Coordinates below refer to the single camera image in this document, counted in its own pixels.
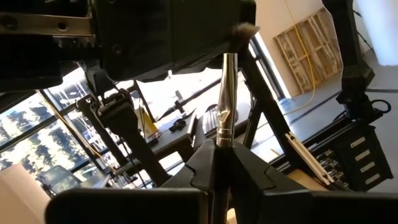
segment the yellow cable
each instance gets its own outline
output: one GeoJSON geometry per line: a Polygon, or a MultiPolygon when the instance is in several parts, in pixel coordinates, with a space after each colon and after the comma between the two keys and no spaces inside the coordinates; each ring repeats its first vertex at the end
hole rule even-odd
{"type": "Polygon", "coordinates": [[[311,61],[310,61],[310,55],[308,54],[307,49],[305,48],[305,45],[304,45],[304,43],[303,43],[303,40],[301,39],[299,30],[297,29],[296,23],[294,22],[294,18],[293,18],[293,15],[292,15],[292,11],[290,10],[290,7],[289,7],[289,5],[287,4],[286,0],[284,0],[284,2],[285,2],[285,5],[286,5],[286,7],[287,7],[287,10],[289,11],[290,18],[292,19],[293,26],[294,26],[294,30],[295,30],[295,32],[296,32],[296,35],[297,35],[297,37],[298,37],[298,40],[300,41],[300,44],[301,44],[301,46],[302,46],[302,48],[303,48],[303,50],[304,50],[305,57],[306,57],[307,60],[308,60],[308,64],[309,64],[310,70],[311,70],[311,77],[312,77],[312,96],[311,96],[311,99],[310,99],[306,104],[304,104],[303,106],[301,106],[301,107],[299,107],[299,108],[297,108],[297,109],[295,109],[295,110],[292,110],[292,111],[289,111],[289,112],[285,113],[285,114],[284,114],[284,116],[285,116],[285,115],[294,113],[294,112],[296,112],[296,111],[299,111],[299,110],[301,110],[301,109],[303,109],[303,108],[306,108],[309,104],[311,104],[311,102],[312,102],[312,100],[313,100],[313,98],[314,98],[314,96],[315,96],[316,86],[315,86],[315,74],[314,74],[314,72],[313,72],[312,64],[311,64],[311,61]]]}
{"type": "Polygon", "coordinates": [[[102,157],[102,155],[97,152],[97,150],[93,149],[93,147],[88,143],[88,141],[77,131],[75,130],[75,128],[73,128],[72,126],[70,126],[70,124],[68,123],[68,121],[65,120],[65,118],[63,118],[62,115],[60,115],[60,113],[58,113],[58,111],[51,105],[50,102],[48,102],[45,97],[41,94],[41,92],[39,92],[38,90],[36,91],[40,96],[42,96],[43,100],[46,102],[46,104],[51,107],[51,109],[55,112],[55,114],[58,116],[58,118],[66,125],[68,126],[79,138],[81,141],[83,141],[84,143],[86,143],[86,145],[88,146],[88,148],[94,153],[96,154],[105,164],[107,164],[111,170],[113,171],[114,174],[116,174],[116,170],[111,166],[111,164],[109,164],[108,162],[105,161],[105,159],[102,157]]]}

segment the gray floor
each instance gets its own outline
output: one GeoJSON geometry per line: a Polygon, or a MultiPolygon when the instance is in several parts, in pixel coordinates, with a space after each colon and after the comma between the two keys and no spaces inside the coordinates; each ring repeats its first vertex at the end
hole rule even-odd
{"type": "MultiPolygon", "coordinates": [[[[376,77],[369,86],[373,89],[398,89],[398,67],[382,67],[378,65],[372,52],[367,52],[365,59],[374,69],[376,77]]],[[[285,118],[291,123],[290,128],[300,140],[319,131],[327,124],[332,122],[333,118],[343,111],[343,107],[339,105],[335,99],[327,101],[315,110],[306,114],[302,118],[300,116],[311,110],[314,106],[337,93],[340,89],[340,78],[334,77],[328,82],[317,88],[315,97],[310,106],[296,113],[287,115],[285,118]]],[[[281,105],[284,111],[290,111],[294,108],[304,105],[310,98],[312,93],[298,96],[292,100],[286,101],[281,105]]],[[[376,127],[376,133],[380,140],[381,146],[387,157],[392,173],[398,175],[398,93],[368,93],[371,100],[383,99],[390,102],[392,111],[382,118],[375,121],[372,125],[376,127]]],[[[260,157],[267,149],[275,149],[278,153],[283,153],[275,137],[273,137],[270,127],[265,124],[259,128],[256,133],[253,151],[260,157]]],[[[398,178],[387,180],[378,185],[372,191],[374,192],[398,192],[398,178]]]]}

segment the screw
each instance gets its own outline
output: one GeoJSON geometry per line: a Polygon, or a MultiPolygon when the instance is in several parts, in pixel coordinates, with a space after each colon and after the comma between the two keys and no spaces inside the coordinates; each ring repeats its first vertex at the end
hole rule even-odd
{"type": "Polygon", "coordinates": [[[12,16],[5,15],[0,17],[0,24],[9,30],[18,29],[18,21],[12,16]]]}
{"type": "Polygon", "coordinates": [[[122,54],[122,47],[119,44],[112,45],[112,52],[116,55],[122,54]]]}

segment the wooden panel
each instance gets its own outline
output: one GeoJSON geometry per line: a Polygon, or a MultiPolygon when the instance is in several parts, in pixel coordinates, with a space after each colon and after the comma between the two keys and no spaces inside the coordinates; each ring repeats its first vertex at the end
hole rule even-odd
{"type": "Polygon", "coordinates": [[[342,62],[333,19],[328,11],[321,9],[297,23],[296,27],[297,30],[293,26],[274,40],[297,85],[305,93],[313,89],[313,76],[317,85],[340,74],[342,62]]]}

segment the white wall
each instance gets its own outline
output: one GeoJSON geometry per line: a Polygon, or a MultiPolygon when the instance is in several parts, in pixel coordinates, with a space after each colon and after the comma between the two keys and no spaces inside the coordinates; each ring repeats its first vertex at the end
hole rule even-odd
{"type": "MultiPolygon", "coordinates": [[[[323,7],[321,0],[286,0],[292,11],[294,22],[299,22],[311,14],[317,12],[323,7]]],[[[287,91],[291,97],[300,94],[300,90],[290,74],[288,66],[286,66],[279,50],[274,42],[274,37],[288,28],[293,26],[289,11],[284,0],[257,0],[257,26],[260,29],[260,35],[269,51],[269,55],[273,59],[277,71],[276,75],[280,75],[287,91]]],[[[358,11],[356,0],[354,0],[354,9],[358,11]]],[[[362,18],[356,17],[358,31],[370,43],[368,32],[366,31],[362,18]]],[[[369,47],[362,41],[363,49],[369,50],[369,47]]]]}

